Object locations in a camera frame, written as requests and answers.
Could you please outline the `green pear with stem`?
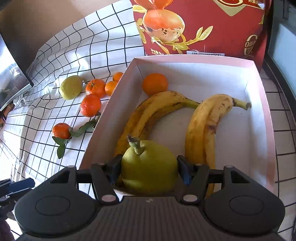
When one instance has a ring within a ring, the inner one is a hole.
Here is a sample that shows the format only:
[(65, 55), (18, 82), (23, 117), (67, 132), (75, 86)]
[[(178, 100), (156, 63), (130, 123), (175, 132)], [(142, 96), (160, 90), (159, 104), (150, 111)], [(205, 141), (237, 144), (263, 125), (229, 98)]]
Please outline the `green pear with stem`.
[(173, 192), (177, 157), (154, 141), (127, 136), (130, 147), (121, 159), (121, 178), (130, 193), (157, 196)]

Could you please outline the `spotted yellow banana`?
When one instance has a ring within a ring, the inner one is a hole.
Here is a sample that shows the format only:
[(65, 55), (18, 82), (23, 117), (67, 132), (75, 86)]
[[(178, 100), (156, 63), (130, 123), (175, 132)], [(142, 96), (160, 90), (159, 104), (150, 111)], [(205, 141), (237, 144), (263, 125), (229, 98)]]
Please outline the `spotted yellow banana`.
[(113, 155), (124, 154), (130, 147), (127, 135), (147, 140), (154, 125), (165, 115), (181, 108), (196, 109), (199, 103), (177, 91), (163, 91), (144, 100), (130, 115), (114, 148)]

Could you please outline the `orange mandarin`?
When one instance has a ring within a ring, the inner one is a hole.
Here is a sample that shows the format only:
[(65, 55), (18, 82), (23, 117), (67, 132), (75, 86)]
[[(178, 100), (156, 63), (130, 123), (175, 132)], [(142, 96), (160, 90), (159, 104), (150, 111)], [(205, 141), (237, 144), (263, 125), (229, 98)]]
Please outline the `orange mandarin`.
[(147, 75), (142, 82), (142, 90), (152, 96), (168, 89), (168, 81), (165, 75), (152, 73)]

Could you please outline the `white black-grid tablecloth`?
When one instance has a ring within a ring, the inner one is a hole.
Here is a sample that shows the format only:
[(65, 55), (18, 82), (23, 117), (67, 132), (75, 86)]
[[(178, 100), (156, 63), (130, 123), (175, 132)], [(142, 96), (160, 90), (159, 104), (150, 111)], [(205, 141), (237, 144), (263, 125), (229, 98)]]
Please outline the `white black-grid tablecloth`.
[[(1, 180), (19, 180), (27, 177), (40, 184), (67, 163), (81, 163), (92, 131), (66, 146), (61, 160), (56, 156), (56, 144), (51, 129), (58, 122), (79, 127), (87, 118), (79, 113), (82, 92), (73, 100), (64, 100), (59, 93), (60, 83), (68, 76), (86, 74), (86, 77), (111, 81), (116, 72), (123, 72), (133, 57), (144, 56), (144, 48), (132, 18), (129, 1), (115, 1), (104, 7), (91, 5), (90, 14), (70, 20), (63, 30), (46, 37), (44, 45), (34, 54), (27, 73), (36, 84), (21, 95), (24, 102), (16, 104), (1, 129)], [(111, 20), (119, 27), (103, 26)], [(123, 57), (123, 64), (112, 62), (111, 50), (118, 52), (115, 60)], [(103, 57), (103, 64), (95, 67), (89, 58)], [(295, 121), (289, 103), (278, 84), (264, 67), (260, 77), (269, 103), (273, 121), (276, 168), (275, 189), (285, 205), (286, 215), (279, 234), (293, 240), (295, 234)]]

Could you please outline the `green leafy twig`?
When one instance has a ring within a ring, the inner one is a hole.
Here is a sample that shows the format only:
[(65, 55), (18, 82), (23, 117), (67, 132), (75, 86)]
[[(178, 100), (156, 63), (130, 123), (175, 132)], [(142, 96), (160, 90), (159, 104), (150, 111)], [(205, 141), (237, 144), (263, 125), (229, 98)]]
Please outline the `green leafy twig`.
[(79, 127), (76, 130), (74, 130), (72, 127), (70, 127), (71, 137), (69, 139), (67, 139), (67, 140), (52, 136), (53, 141), (58, 145), (58, 148), (57, 148), (57, 157), (58, 157), (58, 159), (63, 158), (63, 156), (65, 154), (65, 151), (66, 151), (67, 143), (72, 138), (80, 137), (81, 135), (83, 135), (90, 128), (95, 128), (95, 126), (96, 126), (97, 122), (99, 121), (100, 117), (101, 117), (101, 113), (98, 113), (98, 115), (95, 118), (93, 118), (92, 120), (86, 122), (84, 125), (82, 125), (81, 127)]

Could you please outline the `mandarin with leaves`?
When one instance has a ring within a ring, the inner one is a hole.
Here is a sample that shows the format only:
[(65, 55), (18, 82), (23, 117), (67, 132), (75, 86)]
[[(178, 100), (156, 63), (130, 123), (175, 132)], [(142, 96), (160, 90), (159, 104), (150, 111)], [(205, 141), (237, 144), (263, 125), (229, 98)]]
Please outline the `mandarin with leaves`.
[(56, 124), (52, 129), (52, 133), (54, 137), (65, 139), (65, 140), (71, 137), (70, 126), (66, 123)]

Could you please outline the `large mandarin on cloth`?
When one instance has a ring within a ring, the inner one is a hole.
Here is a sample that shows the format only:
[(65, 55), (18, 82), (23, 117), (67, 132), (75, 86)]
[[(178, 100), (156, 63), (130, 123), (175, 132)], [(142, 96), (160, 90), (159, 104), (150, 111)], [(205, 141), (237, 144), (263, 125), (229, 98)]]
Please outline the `large mandarin on cloth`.
[(93, 117), (101, 109), (101, 100), (95, 94), (89, 94), (85, 96), (80, 104), (80, 112), (86, 117)]

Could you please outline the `small mandarin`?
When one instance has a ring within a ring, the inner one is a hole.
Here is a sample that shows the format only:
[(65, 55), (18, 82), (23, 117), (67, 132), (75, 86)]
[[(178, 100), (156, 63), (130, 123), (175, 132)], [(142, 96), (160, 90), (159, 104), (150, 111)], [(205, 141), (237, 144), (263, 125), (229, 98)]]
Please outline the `small mandarin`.
[(118, 81), (109, 81), (107, 82), (107, 84), (105, 85), (105, 93), (108, 96), (111, 96), (116, 88), (116, 86), (118, 85)]
[(105, 82), (101, 79), (93, 79), (86, 85), (85, 92), (87, 95), (95, 94), (103, 98), (106, 95)]
[(112, 80), (113, 81), (116, 81), (116, 82), (119, 82), (119, 80), (121, 79), (123, 73), (122, 72), (117, 72), (117, 73), (114, 73), (113, 77), (112, 77)]

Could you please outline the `yellow-green pear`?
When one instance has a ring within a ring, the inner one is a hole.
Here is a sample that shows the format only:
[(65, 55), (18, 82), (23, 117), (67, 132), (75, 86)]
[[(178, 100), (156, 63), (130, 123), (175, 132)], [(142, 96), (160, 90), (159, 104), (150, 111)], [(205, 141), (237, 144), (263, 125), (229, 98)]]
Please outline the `yellow-green pear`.
[(81, 76), (73, 75), (67, 77), (60, 85), (59, 93), (65, 100), (74, 99), (81, 93), (84, 83), (87, 83), (86, 79)]

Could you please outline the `white oven with glass door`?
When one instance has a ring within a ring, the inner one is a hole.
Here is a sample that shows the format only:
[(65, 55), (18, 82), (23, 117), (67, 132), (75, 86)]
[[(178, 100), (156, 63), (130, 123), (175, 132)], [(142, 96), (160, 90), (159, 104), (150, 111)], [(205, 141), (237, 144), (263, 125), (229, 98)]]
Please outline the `white oven with glass door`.
[(295, 97), (295, 1), (272, 1), (266, 25), (270, 71), (285, 93)]

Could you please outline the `red quail egg bag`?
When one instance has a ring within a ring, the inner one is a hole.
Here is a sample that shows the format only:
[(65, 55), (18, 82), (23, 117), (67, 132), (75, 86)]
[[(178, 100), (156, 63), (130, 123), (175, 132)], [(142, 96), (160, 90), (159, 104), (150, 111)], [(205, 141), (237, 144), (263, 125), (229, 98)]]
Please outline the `red quail egg bag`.
[(134, 0), (132, 11), (147, 55), (236, 57), (262, 68), (265, 17), (271, 1)]

